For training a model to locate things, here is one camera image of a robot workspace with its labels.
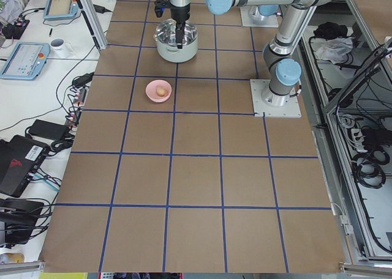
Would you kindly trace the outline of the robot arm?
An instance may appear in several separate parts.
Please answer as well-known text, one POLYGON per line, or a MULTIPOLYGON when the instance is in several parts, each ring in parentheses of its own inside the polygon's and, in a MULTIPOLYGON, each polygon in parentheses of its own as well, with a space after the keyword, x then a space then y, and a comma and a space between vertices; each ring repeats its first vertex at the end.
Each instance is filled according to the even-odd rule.
POLYGON ((170 9, 171 18, 175 21, 175 42, 177 49, 183 48, 186 21, 190 18, 190 0, 155 0, 154 11, 160 18, 165 9, 170 9))
POLYGON ((233 7, 256 6, 258 12, 271 6, 286 6, 275 36, 264 47, 263 59, 268 67, 270 81, 262 91, 262 100, 269 106, 284 106, 290 98, 290 92, 301 76, 299 63, 290 55, 298 44, 304 28, 317 6, 332 0, 205 0, 211 13, 222 15, 233 7))

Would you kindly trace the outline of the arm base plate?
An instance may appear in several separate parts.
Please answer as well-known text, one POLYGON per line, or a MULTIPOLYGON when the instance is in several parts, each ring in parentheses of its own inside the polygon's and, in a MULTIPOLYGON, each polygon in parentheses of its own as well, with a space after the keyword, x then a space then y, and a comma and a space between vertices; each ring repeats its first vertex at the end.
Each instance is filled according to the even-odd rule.
POLYGON ((277 28, 278 5, 245 6, 241 8, 241 21, 245 27, 277 28))
POLYGON ((255 117, 300 118, 301 110, 292 88, 288 95, 276 95, 270 90, 270 80, 250 80, 255 117))

